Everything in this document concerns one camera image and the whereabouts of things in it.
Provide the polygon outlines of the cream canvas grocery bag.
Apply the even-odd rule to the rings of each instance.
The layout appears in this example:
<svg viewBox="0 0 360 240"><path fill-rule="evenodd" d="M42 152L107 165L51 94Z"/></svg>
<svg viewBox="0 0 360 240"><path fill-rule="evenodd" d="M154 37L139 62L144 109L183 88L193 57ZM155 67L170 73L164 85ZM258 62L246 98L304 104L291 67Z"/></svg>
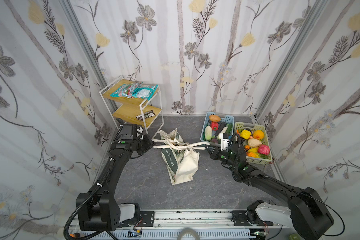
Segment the cream canvas grocery bag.
<svg viewBox="0 0 360 240"><path fill-rule="evenodd" d="M159 139L153 139L155 149L161 150L162 158L167 166L171 184L178 185L193 180L194 174L199 169L198 151L210 146L206 142L187 143L183 140L178 130L170 133L158 131Z"/></svg>

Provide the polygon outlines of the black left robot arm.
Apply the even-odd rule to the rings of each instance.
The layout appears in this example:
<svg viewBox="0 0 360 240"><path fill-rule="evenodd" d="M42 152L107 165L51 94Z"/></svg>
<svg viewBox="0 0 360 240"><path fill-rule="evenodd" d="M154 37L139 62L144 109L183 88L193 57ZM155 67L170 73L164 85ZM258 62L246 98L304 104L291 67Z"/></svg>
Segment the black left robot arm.
<svg viewBox="0 0 360 240"><path fill-rule="evenodd" d="M84 237L91 239L103 232L109 235L124 225L139 224L142 220L137 203L118 204L115 191L124 167L130 159L143 156L155 145L151 137L145 134L141 125L125 124L117 120L120 128L111 141L108 160L94 185L87 193L81 193L76 199L76 209L68 218L63 235L73 240L69 228L74 218L78 218L82 231L91 234Z"/></svg>

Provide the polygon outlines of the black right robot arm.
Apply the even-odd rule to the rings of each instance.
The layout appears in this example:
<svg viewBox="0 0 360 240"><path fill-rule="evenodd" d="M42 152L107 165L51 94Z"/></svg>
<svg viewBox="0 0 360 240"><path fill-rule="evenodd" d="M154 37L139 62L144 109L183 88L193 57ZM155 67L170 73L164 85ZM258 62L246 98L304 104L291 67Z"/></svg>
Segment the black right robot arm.
<svg viewBox="0 0 360 240"><path fill-rule="evenodd" d="M231 171L237 183L262 190L286 203L286 207L257 201L248 207L248 221L274 222L288 226L305 240L318 240L334 225L328 206L312 188L301 189L283 183L265 174L246 160L246 151L240 137L235 134L226 150L217 146L205 146L210 158L221 161Z"/></svg>

